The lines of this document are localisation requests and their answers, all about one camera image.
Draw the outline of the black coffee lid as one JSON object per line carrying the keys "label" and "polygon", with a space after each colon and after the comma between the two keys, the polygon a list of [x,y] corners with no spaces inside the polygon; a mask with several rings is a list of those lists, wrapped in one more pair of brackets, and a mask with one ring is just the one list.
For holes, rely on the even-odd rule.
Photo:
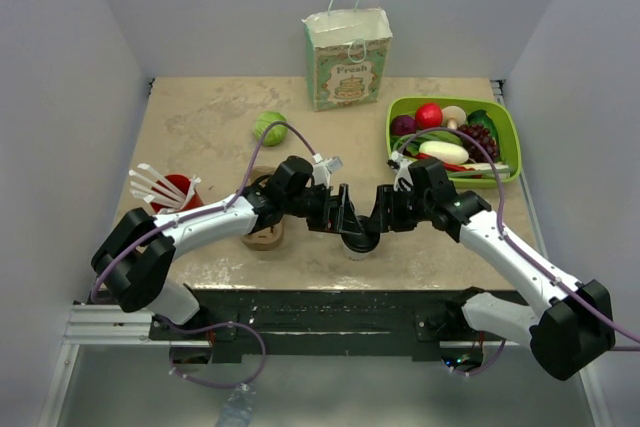
{"label": "black coffee lid", "polygon": [[367,229],[368,217],[357,215],[353,221],[348,221],[342,226],[341,240],[349,250],[367,254],[377,248],[380,242],[380,233]]}

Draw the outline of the white paper coffee cup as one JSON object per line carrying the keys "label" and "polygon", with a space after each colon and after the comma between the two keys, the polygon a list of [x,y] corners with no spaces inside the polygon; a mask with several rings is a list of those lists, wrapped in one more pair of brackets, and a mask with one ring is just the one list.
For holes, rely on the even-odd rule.
{"label": "white paper coffee cup", "polygon": [[361,261],[367,258],[371,254],[371,250],[366,252],[361,252],[357,250],[353,250],[348,246],[343,247],[343,252],[345,256],[352,261]]}

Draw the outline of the green paper gift bag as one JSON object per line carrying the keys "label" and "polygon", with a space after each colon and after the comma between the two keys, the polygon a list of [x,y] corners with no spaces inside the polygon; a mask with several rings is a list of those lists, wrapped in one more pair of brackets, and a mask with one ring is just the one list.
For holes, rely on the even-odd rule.
{"label": "green paper gift bag", "polygon": [[302,20],[306,36],[306,81],[317,112],[378,100],[393,37],[382,8],[328,7]]}

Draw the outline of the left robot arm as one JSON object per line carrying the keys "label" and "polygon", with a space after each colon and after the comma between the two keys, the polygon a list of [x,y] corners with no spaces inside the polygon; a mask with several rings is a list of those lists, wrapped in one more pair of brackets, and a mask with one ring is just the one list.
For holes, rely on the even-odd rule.
{"label": "left robot arm", "polygon": [[173,261],[225,238],[268,230],[286,215],[306,219],[312,230],[345,233],[353,211],[330,187],[331,174],[341,166],[337,157],[290,156],[272,174],[219,202],[174,214],[133,209],[91,260],[97,284],[123,311],[148,309],[183,338],[196,339],[206,330],[207,315],[189,288],[169,279]]}

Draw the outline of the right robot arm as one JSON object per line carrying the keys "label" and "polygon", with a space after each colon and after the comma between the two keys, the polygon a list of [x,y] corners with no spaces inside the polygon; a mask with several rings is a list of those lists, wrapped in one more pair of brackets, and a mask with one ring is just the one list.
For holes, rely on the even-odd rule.
{"label": "right robot arm", "polygon": [[486,332],[524,346],[557,380],[614,348],[611,297],[601,283],[583,283],[553,266],[509,230],[485,199],[457,192],[440,161],[409,161],[394,153],[388,164],[395,179],[378,188],[367,230],[405,232],[428,222],[484,259],[523,299],[517,304],[466,289],[445,316],[452,337]]}

